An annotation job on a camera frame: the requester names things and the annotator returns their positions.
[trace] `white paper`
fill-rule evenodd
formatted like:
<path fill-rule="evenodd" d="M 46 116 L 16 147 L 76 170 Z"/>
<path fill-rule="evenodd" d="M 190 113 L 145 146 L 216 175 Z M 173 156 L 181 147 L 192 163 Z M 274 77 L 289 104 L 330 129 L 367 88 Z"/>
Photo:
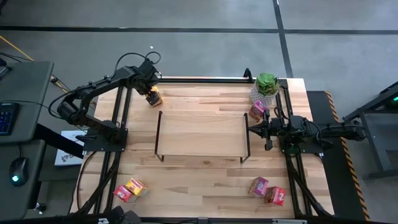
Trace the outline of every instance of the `white paper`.
<path fill-rule="evenodd" d="M 84 146 L 84 142 L 78 141 L 76 136 L 85 135 L 86 133 L 82 130 L 77 131 L 62 131 L 61 135 L 69 140 L 75 141 L 77 144 Z M 70 165 L 79 165 L 82 163 L 82 159 L 77 158 L 71 154 L 67 154 L 66 152 L 58 149 L 57 156 L 55 157 L 55 166 L 70 166 Z"/>

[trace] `small box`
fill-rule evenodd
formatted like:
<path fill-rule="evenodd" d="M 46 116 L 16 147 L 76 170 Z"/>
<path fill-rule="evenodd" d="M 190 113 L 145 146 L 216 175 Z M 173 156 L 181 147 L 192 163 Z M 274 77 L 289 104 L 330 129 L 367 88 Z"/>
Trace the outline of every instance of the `small box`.
<path fill-rule="evenodd" d="M 143 197 L 148 193 L 148 188 L 141 181 L 131 178 L 126 184 L 127 189 L 129 189 L 134 195 L 138 197 Z"/>
<path fill-rule="evenodd" d="M 285 189 L 282 187 L 269 187 L 267 189 L 264 203 L 273 203 L 275 205 L 284 206 Z"/>
<path fill-rule="evenodd" d="M 135 196 L 132 192 L 130 192 L 126 186 L 119 185 L 117 189 L 113 192 L 118 198 L 123 200 L 124 202 L 135 202 L 137 200 L 137 196 Z"/>
<path fill-rule="evenodd" d="M 257 100 L 249 111 L 250 117 L 254 118 L 257 122 L 262 119 L 262 114 L 264 114 L 267 106 L 261 101 Z"/>
<path fill-rule="evenodd" d="M 267 190 L 267 184 L 268 180 L 262 177 L 257 177 L 251 182 L 249 193 L 265 196 Z"/>
<path fill-rule="evenodd" d="M 152 107 L 161 105 L 163 103 L 162 96 L 160 95 L 159 90 L 157 89 L 156 86 L 153 86 L 150 89 L 149 94 L 145 94 L 145 99 Z"/>

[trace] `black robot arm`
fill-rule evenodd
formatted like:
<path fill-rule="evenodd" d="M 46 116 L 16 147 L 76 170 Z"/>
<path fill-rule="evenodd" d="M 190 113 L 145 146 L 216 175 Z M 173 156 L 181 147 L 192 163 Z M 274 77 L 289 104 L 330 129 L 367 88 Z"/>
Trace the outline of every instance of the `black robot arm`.
<path fill-rule="evenodd" d="M 90 101 L 100 94 L 106 93 L 119 86 L 134 88 L 140 95 L 147 95 L 147 101 L 156 102 L 157 94 L 151 88 L 159 82 L 156 76 L 157 69 L 153 62 L 145 59 L 139 67 L 122 67 L 114 75 L 96 82 L 89 82 L 86 86 L 79 86 L 69 92 L 57 108 L 61 118 L 72 125 L 87 126 L 102 135 L 107 142 L 120 141 L 119 128 L 111 121 L 100 121 L 87 114 Z M 73 102 L 80 100 L 77 107 Z"/>
<path fill-rule="evenodd" d="M 323 149 L 333 146 L 325 138 L 343 137 L 348 140 L 362 141 L 366 138 L 364 128 L 357 121 L 345 123 L 315 124 L 302 116 L 292 115 L 287 124 L 282 124 L 281 118 L 271 118 L 269 121 L 269 110 L 263 115 L 260 124 L 249 127 L 249 130 L 266 138 L 265 149 L 272 149 L 271 136 L 283 137 L 286 145 L 298 146 L 301 142 L 312 141 Z"/>

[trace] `yellow black tape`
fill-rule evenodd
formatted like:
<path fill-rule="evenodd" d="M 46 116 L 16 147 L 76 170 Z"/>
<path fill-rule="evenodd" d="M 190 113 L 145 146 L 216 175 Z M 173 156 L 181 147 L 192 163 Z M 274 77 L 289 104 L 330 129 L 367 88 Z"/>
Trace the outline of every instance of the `yellow black tape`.
<path fill-rule="evenodd" d="M 336 112 L 335 105 L 333 103 L 333 99 L 331 98 L 331 94 L 328 91 L 325 91 L 325 93 L 328 96 L 331 112 L 333 113 L 333 117 L 335 118 L 335 121 L 338 122 L 338 115 L 337 115 L 337 112 Z M 353 161 L 351 160 L 351 156 L 349 156 L 346 140 L 344 138 L 340 138 L 340 139 L 341 139 L 341 144 L 343 145 L 344 152 L 346 154 L 346 159 L 347 159 L 347 164 L 349 166 L 349 171 L 351 172 L 351 176 L 353 178 L 354 185 L 355 185 L 356 191 L 358 193 L 359 202 L 362 205 L 362 211 L 363 211 L 363 214 L 365 216 L 365 220 L 366 221 L 370 221 L 371 219 L 369 217 L 368 209 L 366 208 L 365 200 L 363 199 L 362 190 L 361 190 L 361 187 L 359 186 L 358 177 L 357 177 L 357 175 L 355 173 Z"/>

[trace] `concrete floor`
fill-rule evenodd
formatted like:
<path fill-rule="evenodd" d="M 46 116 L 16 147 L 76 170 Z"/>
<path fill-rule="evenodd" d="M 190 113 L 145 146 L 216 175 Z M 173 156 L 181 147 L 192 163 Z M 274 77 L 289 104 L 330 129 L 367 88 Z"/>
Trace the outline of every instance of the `concrete floor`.
<path fill-rule="evenodd" d="M 285 29 L 396 30 L 395 0 L 279 0 Z M 9 1 L 1 24 L 27 26 L 103 26 L 150 28 L 276 29 L 272 0 L 35 0 Z M 35 60 L 51 60 L 54 74 L 70 88 L 110 74 L 125 52 L 159 51 L 164 75 L 240 77 L 253 74 L 286 77 L 278 34 L 220 33 L 77 33 L 2 31 L 1 35 Z M 287 34 L 293 76 L 307 90 L 328 90 L 340 117 L 374 98 L 397 81 L 396 35 Z M 0 42 L 0 51 L 18 55 Z M 140 63 L 128 58 L 128 64 Z M 45 104 L 62 92 L 49 86 Z M 43 111 L 40 122 L 54 131 L 75 129 Z M 376 167 L 367 142 L 351 142 L 349 151 L 359 177 Z M 372 220 L 396 223 L 398 178 L 360 180 Z M 69 190 L 56 191 L 61 186 Z M 46 215 L 66 214 L 74 184 L 49 182 L 43 200 Z"/>

